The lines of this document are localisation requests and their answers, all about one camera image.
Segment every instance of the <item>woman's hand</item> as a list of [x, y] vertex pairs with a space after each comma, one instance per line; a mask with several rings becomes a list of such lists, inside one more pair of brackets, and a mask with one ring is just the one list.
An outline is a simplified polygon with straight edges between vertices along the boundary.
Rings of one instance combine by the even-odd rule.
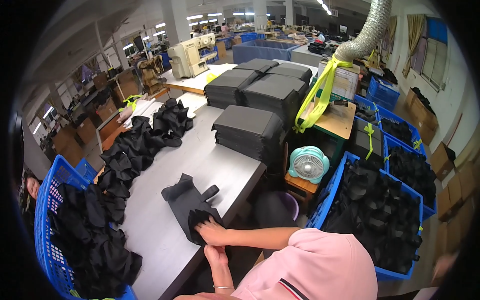
[[225, 253], [225, 246], [205, 245], [204, 253], [211, 268], [228, 265], [228, 257]]
[[212, 216], [210, 216], [209, 221], [205, 223], [198, 223], [194, 228], [204, 241], [212, 246], [226, 246], [228, 245], [228, 231], [223, 228], [220, 224], [215, 222]]

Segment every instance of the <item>wooden stool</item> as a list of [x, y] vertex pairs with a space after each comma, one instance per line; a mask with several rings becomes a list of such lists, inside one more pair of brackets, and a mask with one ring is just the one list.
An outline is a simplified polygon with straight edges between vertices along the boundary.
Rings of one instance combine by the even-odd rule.
[[295, 199], [297, 199], [299, 201], [302, 201], [304, 206], [306, 206], [308, 201], [310, 201], [313, 194], [317, 191], [317, 188], [318, 188], [318, 185], [319, 185], [319, 183], [314, 184], [314, 183], [311, 183], [310, 181], [302, 179], [300, 177], [292, 177], [292, 176], [290, 176], [290, 174], [288, 172], [285, 174], [285, 182], [289, 186], [293, 186], [293, 187], [305, 192], [306, 195], [304, 197], [304, 196], [301, 196], [294, 191], [291, 191], [290, 189], [287, 190], [287, 192], [290, 195], [292, 195], [293, 197], [295, 197]]

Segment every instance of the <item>cream sewing machine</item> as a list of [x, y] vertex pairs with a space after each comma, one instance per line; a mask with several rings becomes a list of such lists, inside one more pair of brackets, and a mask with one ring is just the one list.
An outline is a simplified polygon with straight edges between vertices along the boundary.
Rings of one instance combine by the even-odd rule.
[[175, 78], [192, 77], [208, 70], [207, 60], [217, 56], [217, 52], [211, 52], [200, 57], [199, 51], [203, 48], [210, 50], [215, 46], [215, 34], [194, 37], [186, 42], [178, 43], [168, 48], [168, 56], [172, 65], [172, 74]]

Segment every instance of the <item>neon yellow ribbon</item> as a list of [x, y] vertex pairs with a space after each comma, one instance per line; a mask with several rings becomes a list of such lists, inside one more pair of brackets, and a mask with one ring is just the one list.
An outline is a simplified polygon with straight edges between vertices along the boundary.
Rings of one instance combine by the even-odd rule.
[[132, 111], [135, 111], [135, 109], [137, 108], [137, 99], [135, 99], [134, 101], [130, 101], [130, 99], [132, 99], [133, 97], [141, 97], [142, 95], [130, 95], [128, 96], [128, 98], [126, 98], [123, 102], [128, 102], [127, 103], [127, 107], [131, 106], [132, 107]]
[[413, 149], [419, 150], [421, 143], [422, 143], [422, 140], [421, 140], [421, 139], [419, 139], [418, 141], [414, 141], [414, 142], [413, 142], [413, 145], [414, 145]]
[[368, 123], [365, 128], [363, 128], [368, 133], [368, 137], [370, 138], [370, 151], [367, 154], [367, 157], [365, 157], [365, 160], [367, 160], [370, 157], [370, 154], [373, 152], [373, 146], [372, 146], [372, 134], [375, 132], [375, 130], [372, 129], [372, 125]]
[[[325, 109], [330, 103], [330, 94], [332, 93], [333, 79], [335, 77], [335, 71], [338, 66], [349, 68], [352, 66], [352, 62], [338, 60], [335, 58], [335, 54], [332, 56], [332, 59], [325, 66], [325, 69], [320, 75], [320, 78], [318, 78], [317, 82], [315, 82], [312, 89], [310, 90], [308, 95], [305, 97], [305, 100], [303, 101], [303, 104], [299, 112], [297, 113], [297, 116], [295, 118], [295, 126], [293, 127], [293, 129], [295, 130], [295, 133], [298, 133], [298, 132], [304, 133], [305, 129], [312, 127], [315, 124], [315, 122], [317, 122], [318, 118], [324, 113]], [[305, 118], [305, 121], [303, 121], [303, 123], [299, 125], [298, 120], [300, 118], [300, 115], [307, 108], [308, 104], [315, 97], [315, 94], [317, 93], [317, 91], [320, 89], [320, 86], [324, 82], [325, 82], [325, 87], [322, 91], [322, 94], [320, 95], [320, 100], [316, 105], [314, 104], [315, 107], [313, 108], [312, 112]]]

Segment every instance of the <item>pillar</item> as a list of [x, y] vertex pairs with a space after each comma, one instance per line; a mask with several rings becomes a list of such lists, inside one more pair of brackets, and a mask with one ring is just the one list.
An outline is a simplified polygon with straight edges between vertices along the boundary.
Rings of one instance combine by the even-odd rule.
[[283, 4], [286, 10], [285, 26], [293, 26], [293, 1], [286, 0]]
[[128, 59], [127, 59], [127, 56], [125, 55], [125, 50], [123, 50], [123, 44], [121, 42], [120, 33], [118, 31], [113, 33], [113, 42], [115, 43], [115, 46], [113, 47], [113, 49], [117, 54], [121, 67], [124, 70], [128, 69], [130, 65], [128, 64]]
[[255, 13], [255, 28], [258, 31], [262, 25], [267, 25], [267, 1], [255, 0], [253, 1], [253, 12]]
[[186, 0], [161, 0], [160, 3], [170, 45], [191, 39], [188, 24], [195, 23], [197, 20], [187, 20], [189, 15]]

